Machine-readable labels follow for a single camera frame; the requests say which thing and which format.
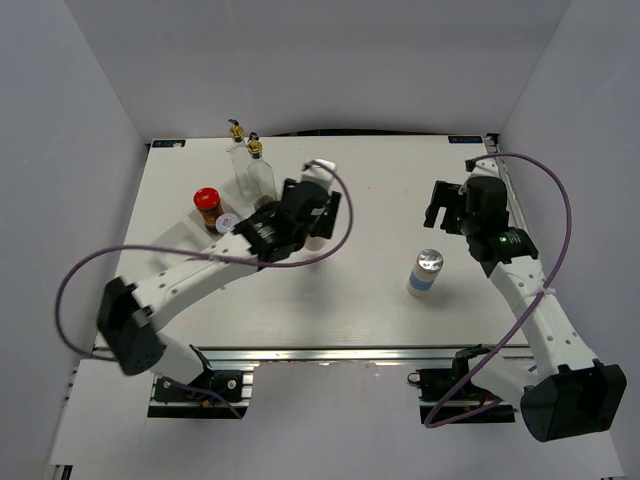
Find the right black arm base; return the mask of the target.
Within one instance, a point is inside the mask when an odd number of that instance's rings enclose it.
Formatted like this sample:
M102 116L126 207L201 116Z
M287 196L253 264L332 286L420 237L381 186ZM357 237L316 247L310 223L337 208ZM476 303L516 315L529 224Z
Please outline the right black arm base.
M416 370L407 375L407 382L419 390L420 420L425 422L438 401L470 370L469 360L490 352L489 348L477 345L458 351L451 366L447 368L426 368ZM451 417L470 413L493 402L499 397L488 390L467 382L443 406L434 417L433 422L448 420ZM456 421L456 424L506 424L515 422L516 410L501 402L490 410L483 411L469 418Z

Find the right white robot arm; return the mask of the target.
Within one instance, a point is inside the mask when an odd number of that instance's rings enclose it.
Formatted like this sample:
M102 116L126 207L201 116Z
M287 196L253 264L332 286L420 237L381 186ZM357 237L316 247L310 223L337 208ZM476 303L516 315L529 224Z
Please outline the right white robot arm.
M425 227L434 227L439 214L441 229L465 237L471 256L509 305L516 323L508 333L525 335L536 369L522 369L500 355L507 338L492 348L458 352L452 386L427 415L426 427L440 426L435 417L456 393L472 399L485 390L514 407L540 442L609 430L626 377L619 365L602 363L577 334L547 284L533 241L509 224L504 182L491 176L462 185L438 181Z

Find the red lid sauce jar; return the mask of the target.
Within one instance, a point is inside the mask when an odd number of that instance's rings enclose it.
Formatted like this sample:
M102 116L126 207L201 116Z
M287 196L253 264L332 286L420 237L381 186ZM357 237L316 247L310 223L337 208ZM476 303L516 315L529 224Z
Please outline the red lid sauce jar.
M193 203L202 216L205 228L217 234L216 221L224 213L219 192L212 187L204 187L195 192Z

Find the clear liquid glass bottle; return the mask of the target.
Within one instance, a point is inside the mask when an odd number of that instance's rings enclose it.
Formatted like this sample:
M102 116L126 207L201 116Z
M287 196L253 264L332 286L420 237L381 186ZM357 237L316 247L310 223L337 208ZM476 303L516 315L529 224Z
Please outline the clear liquid glass bottle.
M244 129L236 119L229 119L229 123L229 135L232 143L227 148L227 152L231 158L240 195L246 202L252 203L253 195L248 177L248 168L252 159L245 140Z

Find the tall jar white powder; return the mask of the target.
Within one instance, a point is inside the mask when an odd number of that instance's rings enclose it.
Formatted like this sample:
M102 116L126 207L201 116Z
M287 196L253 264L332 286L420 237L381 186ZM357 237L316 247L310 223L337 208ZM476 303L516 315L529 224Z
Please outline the tall jar white powder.
M311 252L317 252L323 248L325 240L320 237L310 237L305 242L305 248Z

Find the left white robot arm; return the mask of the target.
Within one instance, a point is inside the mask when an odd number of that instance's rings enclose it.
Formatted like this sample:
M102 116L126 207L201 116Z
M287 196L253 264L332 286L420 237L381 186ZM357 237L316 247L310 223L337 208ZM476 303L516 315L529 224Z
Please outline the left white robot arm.
M144 280L108 282L97 326L122 372L153 371L176 379L188 398L211 387L204 358L163 334L182 311L214 291L266 268L292 268L290 256L310 238L331 238L341 193L311 180L284 183L278 201L261 207L233 230L178 265Z

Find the blue label silver-lid jar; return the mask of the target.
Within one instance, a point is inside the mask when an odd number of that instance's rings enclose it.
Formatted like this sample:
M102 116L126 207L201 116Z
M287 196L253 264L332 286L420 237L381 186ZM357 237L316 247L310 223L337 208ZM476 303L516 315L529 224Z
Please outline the blue label silver-lid jar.
M407 291L415 296L426 295L442 270L444 259L434 249L423 249L416 257L407 281Z

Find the dark sauce glass bottle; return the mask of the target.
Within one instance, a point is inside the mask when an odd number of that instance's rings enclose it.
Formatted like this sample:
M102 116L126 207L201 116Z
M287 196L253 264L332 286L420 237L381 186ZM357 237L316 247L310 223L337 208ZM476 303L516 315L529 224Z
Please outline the dark sauce glass bottle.
M247 150L251 158L247 168L249 189L254 208L258 210L277 200L275 178L271 165L263 158L263 146L256 132L250 133Z

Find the small red-label lid jar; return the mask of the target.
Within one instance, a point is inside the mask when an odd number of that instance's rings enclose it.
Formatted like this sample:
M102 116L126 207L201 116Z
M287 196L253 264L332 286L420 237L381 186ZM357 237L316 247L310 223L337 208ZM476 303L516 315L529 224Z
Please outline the small red-label lid jar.
M239 223L239 218L233 213L221 214L215 222L215 229L219 235L225 235Z

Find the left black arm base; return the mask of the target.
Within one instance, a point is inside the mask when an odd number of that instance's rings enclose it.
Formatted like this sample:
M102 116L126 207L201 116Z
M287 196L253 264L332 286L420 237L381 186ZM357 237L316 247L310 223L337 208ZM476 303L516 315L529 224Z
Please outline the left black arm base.
M203 372L190 383L157 375L147 411L149 418L241 420L247 406L243 401L244 372L215 369L195 346Z

